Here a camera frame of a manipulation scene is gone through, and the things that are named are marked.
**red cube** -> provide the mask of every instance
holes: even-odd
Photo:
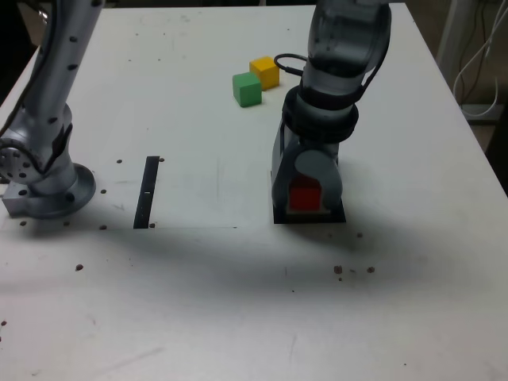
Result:
[[[289,186],[289,207],[295,211],[319,211],[321,209],[321,185],[316,179],[299,175]]]

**yellow cube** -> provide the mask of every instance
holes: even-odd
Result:
[[[279,68],[273,62],[273,58],[263,57],[253,60],[249,64],[249,70],[260,79],[262,90],[279,85]]]

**cube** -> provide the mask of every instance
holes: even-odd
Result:
[[[321,209],[321,185],[316,179],[298,175],[289,186],[289,207],[294,211],[310,212]]]
[[[261,103],[261,81],[254,73],[233,76],[233,95],[241,107]]]
[[[263,90],[279,85],[279,68],[275,65],[273,58],[263,57],[253,60],[249,64],[249,70],[258,76]]]

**table surface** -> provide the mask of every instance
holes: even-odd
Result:
[[[97,194],[0,209],[0,379],[508,379],[508,201],[404,5],[341,145],[348,223],[272,224],[298,78],[241,109],[231,77],[305,54],[313,10],[103,11],[68,101]],[[156,228],[133,230],[146,156]]]

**robotic arm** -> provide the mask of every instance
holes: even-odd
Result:
[[[300,85],[287,93],[272,153],[275,223],[345,220],[339,143],[356,126],[355,103],[383,63],[390,33],[387,1],[317,4],[309,58]]]
[[[100,0],[52,0],[52,14],[30,80],[0,130],[0,173],[11,216],[52,218],[85,206],[92,173],[69,156],[66,101],[102,8]]]
[[[386,55],[391,27],[387,2],[317,4],[309,59],[300,85],[286,96],[273,150],[275,222],[288,221],[295,212],[292,189],[302,182],[318,184],[313,212],[343,217],[339,143],[352,134],[358,120],[355,103]],[[0,130],[0,173],[10,180],[3,202],[11,216],[64,216],[94,195],[92,173],[69,155],[72,116],[66,101],[102,6],[103,0],[52,0],[29,83]]]

